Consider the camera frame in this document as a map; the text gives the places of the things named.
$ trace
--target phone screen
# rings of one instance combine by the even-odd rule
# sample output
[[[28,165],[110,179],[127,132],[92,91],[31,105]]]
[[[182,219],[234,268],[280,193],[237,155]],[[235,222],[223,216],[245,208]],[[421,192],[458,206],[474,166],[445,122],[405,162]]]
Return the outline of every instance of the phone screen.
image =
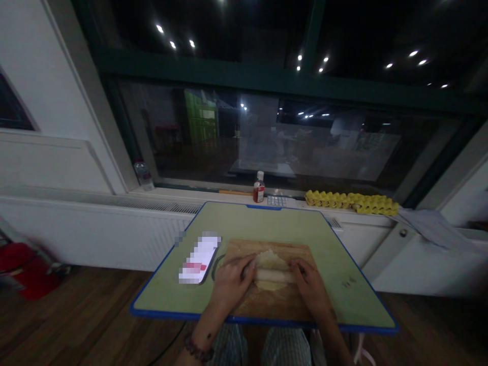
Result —
[[[178,274],[178,281],[181,284],[200,284],[210,268],[212,258],[221,242],[219,236],[202,236],[190,253],[187,261],[183,263]]]

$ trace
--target person's hand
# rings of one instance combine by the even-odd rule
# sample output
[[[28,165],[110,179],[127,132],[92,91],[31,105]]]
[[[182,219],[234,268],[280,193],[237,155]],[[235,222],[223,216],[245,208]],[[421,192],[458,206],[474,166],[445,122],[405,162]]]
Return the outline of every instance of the person's hand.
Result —
[[[255,257],[256,254],[251,254],[243,258],[234,258],[217,270],[212,296],[208,303],[209,307],[218,309],[219,312],[225,313],[225,316],[229,315],[253,281],[256,271],[256,262],[253,261]],[[242,270],[251,261],[253,262],[249,265],[249,270],[242,279]]]
[[[318,270],[301,258],[291,259],[288,265],[295,274],[298,291],[314,319],[323,316],[332,316],[336,319],[336,314]]]

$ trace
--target cutting board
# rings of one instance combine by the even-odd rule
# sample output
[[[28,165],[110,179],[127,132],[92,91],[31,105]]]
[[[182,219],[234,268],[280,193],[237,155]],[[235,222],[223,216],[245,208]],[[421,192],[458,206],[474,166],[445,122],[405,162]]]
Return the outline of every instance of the cutting board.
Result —
[[[285,262],[300,257],[317,268],[312,252],[306,245],[241,239],[229,240],[224,264],[233,258],[259,254],[269,249]],[[300,322],[314,321],[298,293],[296,284],[288,284],[276,291],[267,291],[258,288],[253,282],[243,301],[231,315]]]

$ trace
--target green table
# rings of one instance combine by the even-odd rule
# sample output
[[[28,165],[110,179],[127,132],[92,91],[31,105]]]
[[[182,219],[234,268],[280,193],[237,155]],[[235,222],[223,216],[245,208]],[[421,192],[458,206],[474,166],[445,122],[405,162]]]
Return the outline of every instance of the green table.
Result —
[[[222,243],[215,258],[225,254],[229,239],[306,244],[310,247],[339,328],[347,332],[395,333],[398,326],[380,298],[336,236],[322,213],[313,210],[206,202],[186,229],[186,235],[163,259],[131,305],[136,316],[197,320],[205,309],[214,282],[201,285],[177,282],[203,232],[217,232]],[[314,323],[229,317],[228,322],[313,328]]]

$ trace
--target white radiator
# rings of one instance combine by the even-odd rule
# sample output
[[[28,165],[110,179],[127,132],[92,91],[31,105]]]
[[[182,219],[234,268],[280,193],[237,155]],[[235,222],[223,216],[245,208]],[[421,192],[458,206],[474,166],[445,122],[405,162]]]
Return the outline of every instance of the white radiator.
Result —
[[[35,188],[0,190],[3,219],[57,261],[154,271],[201,204]]]

